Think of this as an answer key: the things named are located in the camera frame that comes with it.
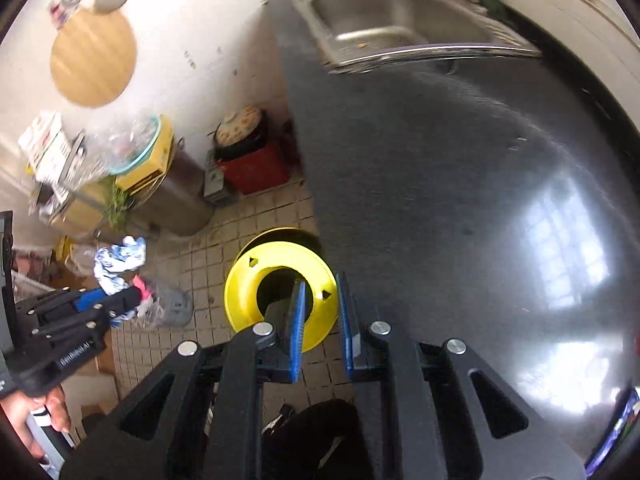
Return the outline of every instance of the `sink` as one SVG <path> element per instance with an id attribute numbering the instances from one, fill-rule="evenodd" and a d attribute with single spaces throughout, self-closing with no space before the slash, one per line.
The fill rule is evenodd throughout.
<path id="1" fill-rule="evenodd" d="M 540 56 L 466 0 L 293 0 L 336 72 L 395 60 Z"/>

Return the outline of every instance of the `triangular cutout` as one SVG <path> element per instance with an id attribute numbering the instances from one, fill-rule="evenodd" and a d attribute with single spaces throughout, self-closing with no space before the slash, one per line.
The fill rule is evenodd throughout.
<path id="1" fill-rule="evenodd" d="M 143 440 L 153 439 L 174 379 L 173 374 L 162 378 L 148 396 L 124 418 L 120 429 Z"/>
<path id="2" fill-rule="evenodd" d="M 473 372 L 471 382 L 478 394 L 492 437 L 504 438 L 527 429 L 527 418 L 482 372 Z"/>

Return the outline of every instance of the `metal screw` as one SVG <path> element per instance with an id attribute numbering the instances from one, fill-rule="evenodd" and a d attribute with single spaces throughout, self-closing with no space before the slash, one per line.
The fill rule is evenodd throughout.
<path id="1" fill-rule="evenodd" d="M 198 344 L 195 341 L 183 341 L 178 345 L 178 354 L 184 357 L 195 354 L 198 351 Z"/>
<path id="2" fill-rule="evenodd" d="M 391 332 L 391 325 L 389 325 L 389 323 L 387 323 L 386 321 L 374 321 L 373 323 L 371 323 L 369 329 L 375 335 L 388 335 L 389 332 Z"/>
<path id="3" fill-rule="evenodd" d="M 261 321 L 254 325 L 254 334 L 260 336 L 266 336 L 273 332 L 273 325 L 266 321 Z"/>
<path id="4" fill-rule="evenodd" d="M 446 346 L 447 350 L 455 355 L 462 355 L 466 352 L 465 342 L 460 339 L 449 339 Z"/>

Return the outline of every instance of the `countertop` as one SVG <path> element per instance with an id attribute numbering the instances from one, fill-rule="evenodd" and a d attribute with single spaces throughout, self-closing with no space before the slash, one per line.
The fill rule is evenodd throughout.
<path id="1" fill-rule="evenodd" d="M 638 383 L 637 139 L 545 60 L 331 74 L 291 0 L 268 10 L 331 268 L 413 338 L 472 346 L 586 460 Z"/>

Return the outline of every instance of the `round cutting board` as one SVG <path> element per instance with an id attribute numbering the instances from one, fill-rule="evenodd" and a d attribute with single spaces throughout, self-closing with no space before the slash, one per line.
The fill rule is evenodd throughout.
<path id="1" fill-rule="evenodd" d="M 129 84 L 136 66 L 136 38 L 118 11 L 79 10 L 62 27 L 51 49 L 51 76 L 71 102 L 96 108 Z"/>

